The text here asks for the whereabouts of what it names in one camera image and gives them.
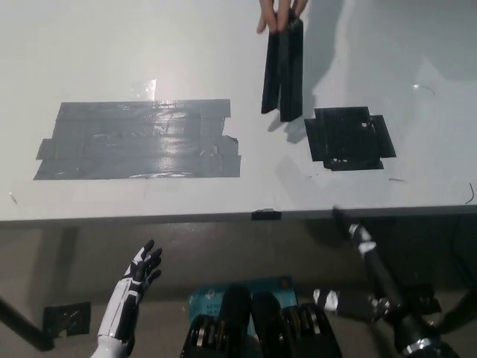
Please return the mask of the person's bare hand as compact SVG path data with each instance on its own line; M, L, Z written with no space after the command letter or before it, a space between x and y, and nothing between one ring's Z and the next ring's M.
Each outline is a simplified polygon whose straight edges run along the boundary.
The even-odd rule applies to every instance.
M308 2L308 0L279 0L275 7L274 0L259 0L260 16L256 33L261 34L266 28L271 33L284 30L288 23L289 11L292 10L295 16L300 16Z

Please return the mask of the robot right hand white black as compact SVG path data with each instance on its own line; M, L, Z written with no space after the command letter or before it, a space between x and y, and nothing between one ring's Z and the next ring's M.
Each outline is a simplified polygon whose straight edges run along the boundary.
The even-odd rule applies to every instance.
M408 304L403 290L381 258L377 241L369 230L338 207L332 209L332 216L338 231L362 258L373 289L366 292L359 289L319 288L313 291L314 303L329 313L357 321L373 322L391 313L405 311Z

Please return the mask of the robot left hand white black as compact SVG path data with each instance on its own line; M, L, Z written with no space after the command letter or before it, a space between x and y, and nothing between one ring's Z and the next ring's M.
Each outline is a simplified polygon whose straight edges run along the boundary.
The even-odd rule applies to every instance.
M131 260L116 284L102 319L98 335L109 336L123 344L134 337L139 305L148 288L161 275L162 249L149 240Z

